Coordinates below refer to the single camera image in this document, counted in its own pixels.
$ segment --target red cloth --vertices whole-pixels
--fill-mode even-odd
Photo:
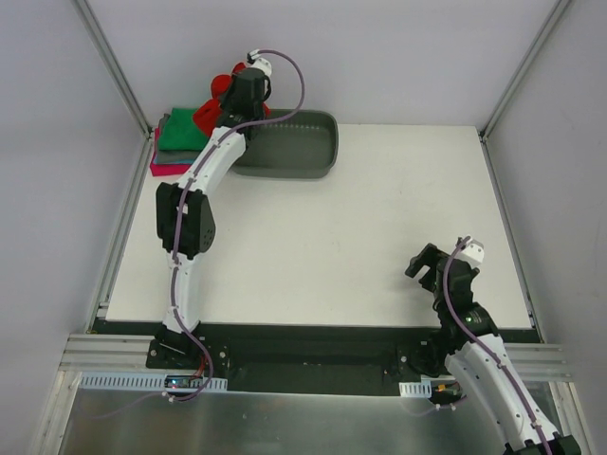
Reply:
[[[160,128],[154,131],[154,156],[150,163],[150,171],[154,177],[162,177],[167,175],[182,175],[190,169],[189,164],[155,164],[156,152],[158,151],[158,138],[160,137]]]
[[[245,64],[239,63],[236,64],[231,72],[238,73],[246,67],[247,66]],[[221,115],[219,96],[226,93],[226,91],[230,88],[230,84],[231,75],[220,74],[219,76],[216,76],[211,82],[212,99],[205,102],[192,116],[192,120],[195,125],[200,128],[200,131],[202,131],[207,137],[211,137],[212,130],[215,129],[215,125],[217,124],[219,116]],[[265,103],[264,112],[266,113],[266,118],[268,118],[269,109]]]

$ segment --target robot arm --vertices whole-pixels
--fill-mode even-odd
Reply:
[[[215,128],[207,147],[200,153],[190,169],[176,183],[160,184],[156,191],[158,236],[167,251],[167,261],[175,275],[175,307],[185,327],[192,331],[198,324],[198,302],[200,288],[200,268],[204,253],[211,247],[215,236],[215,222],[212,218],[209,196],[215,191],[230,166],[247,148],[243,134],[232,133],[219,142],[229,127]],[[183,220],[178,263],[174,258],[176,207],[181,193],[187,191],[183,207]],[[175,319],[174,308],[169,305],[162,321],[167,329],[181,333]]]
[[[222,114],[207,147],[173,185],[161,183],[156,191],[156,232],[175,280],[175,294],[168,302],[159,337],[163,345],[178,352],[185,351],[187,340],[180,336],[183,328],[175,310],[187,331],[199,322],[200,267],[215,236],[209,196],[254,139],[255,127],[235,127],[265,116],[263,103],[271,91],[271,65],[256,51],[248,55],[248,62],[248,68],[232,75],[230,88],[220,99]]]
[[[428,244],[405,272],[413,278],[422,266],[430,268],[419,282],[434,293],[433,309],[441,322],[441,329],[415,353],[412,367],[429,376],[438,376],[446,367],[500,437],[505,454],[547,454],[548,446],[553,454],[580,455],[575,439],[561,437],[533,400],[487,310],[473,301],[471,282],[484,259],[482,244],[467,239],[459,249],[450,260]]]

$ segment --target purple cable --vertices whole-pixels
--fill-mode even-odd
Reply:
[[[433,412],[437,412],[439,410],[453,410],[456,406],[459,406],[462,403],[465,403],[467,400],[468,400],[467,396],[462,396],[459,400],[457,400],[454,403],[451,403],[450,405],[440,405],[439,407],[433,406],[426,410],[422,410],[421,412],[412,412],[411,410],[408,410],[402,403],[400,404],[400,406],[405,410],[405,412],[407,412],[412,417],[425,417],[425,416],[430,415]]]
[[[232,133],[236,133],[238,130],[241,130],[243,128],[248,128],[250,126],[269,125],[271,123],[278,123],[280,121],[287,120],[287,119],[293,117],[295,114],[297,114],[299,112],[299,110],[302,108],[302,105],[304,104],[304,98],[305,98],[304,75],[302,74],[302,70],[295,63],[295,61],[293,59],[291,59],[289,56],[287,56],[286,54],[284,54],[283,52],[279,52],[278,50],[262,49],[262,50],[259,50],[258,53],[274,54],[274,55],[278,55],[279,57],[283,57],[284,59],[288,60],[293,65],[293,67],[295,68],[295,71],[297,71],[297,75],[300,78],[300,83],[302,85],[302,94],[300,95],[300,101],[297,103],[297,106],[295,107],[295,109],[293,109],[291,112],[289,112],[288,114],[286,114],[282,117],[269,118],[269,119],[265,119],[265,120],[247,121],[245,123],[241,123],[240,125],[236,125],[233,128],[230,128],[224,135],[219,137],[219,140],[217,140],[217,142],[215,144],[213,144],[209,148],[209,150],[205,153],[205,155],[200,160],[200,163],[198,163],[196,165],[196,168],[193,170],[193,176],[188,179],[186,186],[184,187],[183,191],[181,192],[181,196],[179,197],[179,205],[177,206],[177,219],[175,222],[175,238],[173,240],[173,262],[175,263],[175,268],[173,269],[173,276],[171,279],[171,306],[173,307],[173,314],[175,315],[175,320],[177,321],[177,324],[179,325],[181,330],[188,336],[189,339],[191,339],[195,343],[196,346],[198,346],[198,348],[200,348],[200,350],[203,352],[203,354],[209,361],[209,377],[207,378],[207,380],[204,383],[202,383],[195,391],[193,391],[189,395],[183,396],[183,397],[178,397],[178,398],[176,397],[175,400],[177,400],[177,401],[187,401],[187,400],[190,400],[190,399],[198,396],[198,394],[200,394],[209,385],[209,382],[212,380],[212,375],[213,375],[213,365],[212,365],[211,355],[209,354],[209,351],[207,351],[207,348],[205,348],[205,346],[200,342],[200,340],[198,338],[196,338],[192,334],[192,332],[190,330],[188,330],[188,328],[184,325],[183,321],[181,320],[181,316],[179,315],[179,312],[176,308],[177,299],[176,299],[175,286],[176,286],[176,279],[177,279],[177,271],[179,269],[179,257],[178,257],[177,253],[179,250],[179,238],[181,237],[181,227],[183,224],[183,208],[186,203],[186,197],[188,195],[188,191],[192,187],[193,182],[195,181],[196,177],[198,176],[198,173],[203,168],[205,163],[207,161],[209,161],[209,158],[211,158],[211,156],[215,152],[215,150],[217,150],[217,148],[221,145],[221,143],[224,140],[226,140]]]
[[[531,408],[531,405],[527,401],[526,397],[524,396],[523,389],[519,385],[518,381],[515,379],[514,374],[512,374],[512,372],[510,371],[510,369],[508,368],[507,365],[504,365],[502,363],[502,359],[500,359],[500,357],[497,354],[495,354],[493,351],[491,351],[491,349],[483,341],[481,341],[475,334],[473,334],[468,329],[468,327],[466,327],[466,324],[464,324],[464,322],[457,316],[457,313],[455,313],[455,309],[453,308],[453,303],[451,302],[451,296],[449,295],[449,270],[451,269],[451,264],[453,264],[453,260],[455,259],[455,256],[457,256],[457,253],[459,253],[462,249],[464,249],[468,240],[470,240],[470,237],[466,237],[459,244],[457,244],[457,246],[455,247],[455,250],[449,256],[449,258],[447,259],[447,263],[445,264],[445,273],[443,274],[443,293],[445,295],[445,302],[447,303],[447,308],[449,308],[451,317],[453,318],[455,323],[459,326],[459,328],[462,329],[462,331],[468,336],[468,338],[470,338],[470,340],[472,340],[473,342],[478,344],[481,347],[481,349],[483,351],[485,351],[487,353],[487,355],[495,361],[495,363],[497,364],[497,367],[500,368],[504,372],[504,374],[506,375],[506,377],[512,384],[514,391],[516,392],[517,395],[519,395],[519,398],[521,399],[521,403],[523,403],[524,410],[526,410],[527,415],[529,416],[529,419],[531,419],[531,422],[533,424],[535,424],[534,429],[538,432],[538,436],[540,437],[540,441],[542,441],[542,445],[546,452],[546,455],[552,455],[552,450],[550,449],[550,445],[548,444],[546,436],[543,433],[542,425],[540,425],[537,422],[536,415],[533,412],[533,409]]]
[[[84,415],[84,417],[86,417],[87,419],[91,419],[91,420],[107,419],[109,417],[113,417],[113,416],[115,416],[117,414],[120,414],[121,412],[124,412],[124,411],[132,408],[135,405],[138,405],[142,401],[145,401],[148,398],[151,398],[152,396],[162,396],[162,392],[161,391],[152,391],[150,393],[146,393],[145,395],[140,396],[137,400],[134,400],[131,403],[129,403],[127,405],[124,405],[121,408],[114,409],[114,410],[112,410],[110,412],[106,412],[105,414],[97,414],[97,415],[91,415],[91,414],[87,413],[83,409],[83,404],[81,403],[81,400],[77,399],[76,400],[76,412],[78,412],[79,414]]]

